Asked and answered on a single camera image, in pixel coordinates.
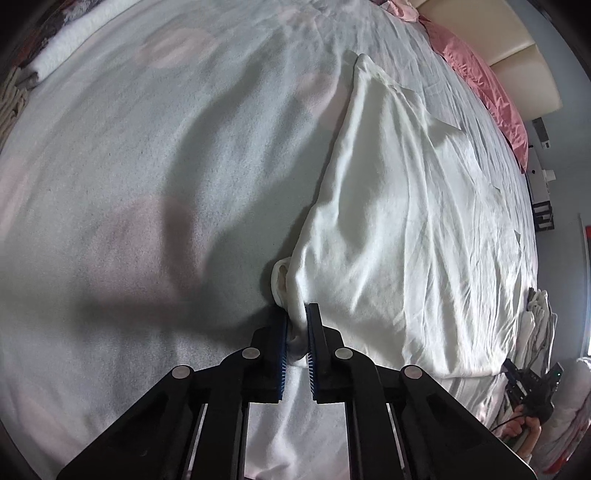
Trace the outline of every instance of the white bed sheet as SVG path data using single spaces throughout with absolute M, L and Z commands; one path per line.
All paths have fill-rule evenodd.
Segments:
M 498 374 L 522 293 L 505 201 L 464 132 L 367 55 L 353 78 L 283 279 L 290 352 L 307 352 L 305 305 L 315 302 L 323 323 L 378 365 L 418 365 L 434 378 Z
M 421 27 L 367 0 L 142 0 L 32 92 L 0 156 L 0 418 L 43 479 L 170 368 L 214 365 L 268 321 L 359 53 L 468 135 L 535 286 L 525 179 Z M 491 421 L 498 379 L 444 384 Z M 318 423 L 339 406 L 293 401 L 251 410 L 247 474 L 344 475 L 343 436 Z

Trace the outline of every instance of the red object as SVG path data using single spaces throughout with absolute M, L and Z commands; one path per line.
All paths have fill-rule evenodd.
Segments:
M 494 72 L 470 46 L 447 28 L 419 17 L 429 35 L 431 47 L 468 84 L 491 113 L 509 142 L 522 173 L 527 168 L 527 131 L 517 107 L 507 95 Z
M 589 423 L 591 423 L 591 420 L 588 420 L 584 425 L 581 425 L 579 427 L 578 431 L 574 435 L 573 439 L 570 441 L 569 445 L 564 449 L 564 452 L 560 454 L 560 457 L 558 457 L 558 459 L 552 465 L 550 465 L 546 470 L 544 470 L 544 473 L 546 473 L 547 475 L 555 475 L 560 471 L 564 464 L 569 461 L 570 456 L 573 454 L 575 449 L 579 446 L 579 443 L 583 439 L 585 433 L 587 433 Z

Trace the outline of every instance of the black device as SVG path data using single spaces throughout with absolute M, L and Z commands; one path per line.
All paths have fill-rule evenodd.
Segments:
M 546 126 L 544 125 L 544 120 L 542 120 L 542 117 L 534 118 L 531 123 L 535 128 L 535 133 L 538 134 L 542 148 L 550 148 L 550 139 L 548 137 L 548 132 L 546 131 Z
M 377 367 L 322 325 L 317 304 L 306 313 L 313 397 L 345 404 L 352 480 L 535 479 L 422 369 Z M 57 479 L 243 480 L 249 403 L 280 401 L 286 334 L 278 309 L 250 347 L 219 366 L 175 367 Z
M 555 363 L 542 377 L 530 368 L 518 369 L 510 359 L 503 362 L 503 367 L 508 380 L 505 391 L 511 407 L 515 409 L 523 404 L 524 416 L 537 417 L 541 425 L 546 423 L 554 412 L 552 395 L 562 378 L 562 366 Z
M 282 398 L 286 335 L 287 314 L 277 308 L 250 347 L 218 366 L 173 368 L 57 479 L 186 480 L 194 452 L 191 480 L 242 480 L 249 403 Z

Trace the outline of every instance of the headboard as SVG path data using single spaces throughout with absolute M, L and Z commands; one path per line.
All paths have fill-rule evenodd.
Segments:
M 495 72 L 523 120 L 562 107 L 548 64 L 505 0 L 410 0 L 468 43 Z

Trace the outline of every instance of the folded towel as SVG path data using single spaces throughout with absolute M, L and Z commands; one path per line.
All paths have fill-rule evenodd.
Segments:
M 527 310 L 521 314 L 521 322 L 519 324 L 519 333 L 517 335 L 517 343 L 515 346 L 515 366 L 517 368 L 525 368 L 525 359 L 528 354 L 528 345 L 531 334 L 535 329 L 534 314 Z
M 548 292 L 538 290 L 527 304 L 527 310 L 534 316 L 535 327 L 528 340 L 524 368 L 531 368 L 539 375 L 550 367 L 551 347 L 558 317 L 552 313 Z
M 20 69 L 13 68 L 0 87 L 0 151 L 17 123 L 28 99 L 28 91 L 16 87 Z
M 17 54 L 15 65 L 25 66 L 39 55 L 47 43 L 68 23 L 78 20 L 103 0 L 61 0 L 46 12 L 47 19 L 33 29 Z
M 27 88 L 38 85 L 100 27 L 139 1 L 104 0 L 86 15 L 63 27 L 48 42 L 47 47 L 23 68 L 18 79 L 19 84 L 25 85 Z

